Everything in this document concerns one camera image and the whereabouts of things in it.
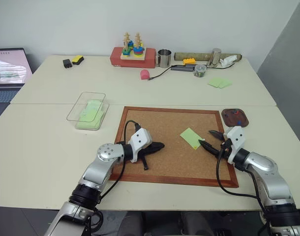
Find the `gray floor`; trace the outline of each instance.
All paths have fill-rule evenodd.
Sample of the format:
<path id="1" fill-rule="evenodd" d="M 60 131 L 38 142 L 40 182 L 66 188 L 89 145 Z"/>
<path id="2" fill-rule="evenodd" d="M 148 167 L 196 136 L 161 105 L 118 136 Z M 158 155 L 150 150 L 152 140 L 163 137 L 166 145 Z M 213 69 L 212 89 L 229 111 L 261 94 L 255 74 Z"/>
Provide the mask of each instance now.
<path id="1" fill-rule="evenodd" d="M 55 210 L 0 207 L 0 236 L 42 236 L 56 213 Z M 126 211 L 103 211 L 103 215 L 104 224 L 97 234 L 116 236 Z M 148 235 L 180 235 L 179 215 L 177 211 L 145 212 Z M 229 229 L 233 236 L 256 236 L 262 226 L 258 212 L 205 212 L 205 216 L 212 229 Z"/>

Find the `white wall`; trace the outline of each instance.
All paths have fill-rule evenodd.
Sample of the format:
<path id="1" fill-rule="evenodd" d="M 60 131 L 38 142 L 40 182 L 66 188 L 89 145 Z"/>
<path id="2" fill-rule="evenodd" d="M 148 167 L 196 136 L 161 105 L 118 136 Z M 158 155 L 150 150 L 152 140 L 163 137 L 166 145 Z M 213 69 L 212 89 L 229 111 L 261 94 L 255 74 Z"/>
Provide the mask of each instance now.
<path id="1" fill-rule="evenodd" d="M 172 52 L 241 53 L 257 71 L 299 0 L 0 0 L 0 47 L 110 55 L 126 31 Z"/>

